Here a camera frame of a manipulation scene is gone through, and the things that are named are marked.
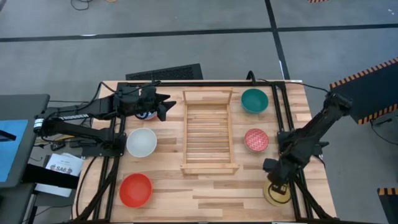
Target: wooden dish rack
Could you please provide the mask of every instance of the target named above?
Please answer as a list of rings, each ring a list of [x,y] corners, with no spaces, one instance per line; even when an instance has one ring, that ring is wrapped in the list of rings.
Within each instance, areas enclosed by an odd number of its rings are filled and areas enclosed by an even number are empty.
[[[227,95],[225,100],[215,97],[188,100],[187,93]],[[234,163],[231,112],[232,89],[185,90],[183,164],[184,174],[234,174],[239,166]]]

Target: teal bowl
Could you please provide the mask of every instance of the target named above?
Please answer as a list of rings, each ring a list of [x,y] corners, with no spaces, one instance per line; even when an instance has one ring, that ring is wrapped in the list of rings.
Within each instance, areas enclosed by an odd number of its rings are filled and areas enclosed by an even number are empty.
[[[261,90],[248,89],[242,94],[241,103],[246,112],[258,114],[266,110],[268,96]]]

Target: black metal frame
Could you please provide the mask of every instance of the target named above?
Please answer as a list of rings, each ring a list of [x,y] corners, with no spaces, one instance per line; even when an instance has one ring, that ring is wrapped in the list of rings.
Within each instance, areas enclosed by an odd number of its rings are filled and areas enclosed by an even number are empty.
[[[274,97],[274,103],[275,103],[275,110],[276,110],[276,115],[277,115],[277,121],[279,125],[279,132],[284,132],[284,123],[282,119],[282,111],[280,109],[280,104],[279,104],[279,97],[278,97],[278,92],[277,88],[281,90],[282,93],[282,98],[285,106],[285,111],[287,115],[287,123],[289,124],[289,129],[293,130],[294,125],[293,125],[293,118],[292,114],[290,111],[290,106],[289,106],[289,101],[287,97],[287,91],[286,91],[286,86],[285,82],[283,81],[275,81],[275,82],[257,82],[254,74],[252,71],[250,71],[246,77],[246,80],[251,80],[251,82],[248,81],[243,81],[243,82],[162,82],[159,86],[164,86],[164,87],[170,87],[170,86],[270,86],[272,88],[272,95]],[[144,85],[146,82],[138,83],[134,82],[135,85]],[[105,157],[103,161],[103,165],[101,168],[101,175],[99,177],[99,185],[98,189],[103,185],[106,173],[108,171],[108,163],[109,163],[109,158]],[[114,158],[114,163],[116,163],[116,166],[119,165],[119,157]],[[93,220],[96,220],[98,222],[103,222],[103,221],[110,221],[111,218],[111,211],[112,211],[112,206],[113,206],[113,198],[114,198],[114,189],[116,186],[116,176],[114,176],[112,182],[110,183],[110,189],[109,189],[109,195],[107,199],[107,204],[106,204],[106,213],[105,213],[105,219],[98,219],[99,217],[99,212],[100,212],[100,206],[101,206],[101,200],[97,203],[94,213],[93,213]],[[307,186],[305,182],[305,177],[304,173],[300,174],[300,180],[302,181],[304,186]],[[291,196],[292,196],[292,203],[293,203],[293,208],[294,208],[294,215],[296,221],[301,219],[301,214],[300,214],[300,206],[299,206],[299,201],[297,199],[297,192],[295,189],[294,185],[294,180],[290,182],[290,189],[291,189]],[[312,209],[309,206],[309,203],[307,200],[304,198],[303,199],[305,202],[305,210],[307,212],[307,218],[313,218],[312,215]]]

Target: wooden table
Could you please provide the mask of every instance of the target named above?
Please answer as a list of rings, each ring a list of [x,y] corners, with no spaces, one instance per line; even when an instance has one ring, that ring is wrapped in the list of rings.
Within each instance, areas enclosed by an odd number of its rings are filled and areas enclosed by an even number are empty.
[[[105,82],[114,90],[118,82]],[[158,93],[171,95],[170,100],[177,104],[167,113],[167,121],[160,122],[157,118],[141,121],[129,117],[126,121],[126,134],[136,128],[146,127],[153,130],[158,138],[155,153],[146,158],[135,158],[127,151],[120,159],[119,172],[111,222],[270,222],[293,221],[292,203],[283,207],[275,207],[268,203],[262,194],[267,174],[262,170],[262,163],[267,157],[277,158],[278,123],[275,113],[271,87],[257,87],[269,97],[269,106],[261,114],[247,114],[241,107],[241,95],[251,88],[233,87],[231,98],[233,152],[235,163],[240,165],[235,175],[183,175],[180,165],[183,161],[183,127],[184,104],[182,91],[191,87],[157,87]],[[217,87],[200,87],[214,90]],[[311,120],[310,109],[302,85],[287,85],[290,108],[296,128],[301,128]],[[112,94],[102,88],[99,97]],[[288,127],[284,111],[282,94],[279,92],[284,126]],[[109,121],[94,120],[93,128],[109,127]],[[269,136],[269,145],[265,152],[252,153],[244,145],[244,135],[251,128],[264,130]],[[83,165],[85,172],[91,158]],[[85,208],[97,191],[103,158],[93,163],[81,190],[79,208]],[[335,209],[330,194],[325,169],[319,161],[312,159],[305,168],[305,176],[309,191],[325,209],[335,216]],[[119,187],[128,175],[141,172],[147,175],[154,186],[152,198],[142,208],[128,208],[119,198]],[[300,210],[305,217],[302,196],[298,191]],[[104,217],[106,199],[104,194],[100,218]]]

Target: white bowl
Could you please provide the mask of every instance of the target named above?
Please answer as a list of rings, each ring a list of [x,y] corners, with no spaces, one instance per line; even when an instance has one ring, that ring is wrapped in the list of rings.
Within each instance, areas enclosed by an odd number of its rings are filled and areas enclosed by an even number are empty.
[[[131,155],[143,158],[155,151],[156,144],[157,138],[151,129],[139,128],[130,133],[126,147]]]

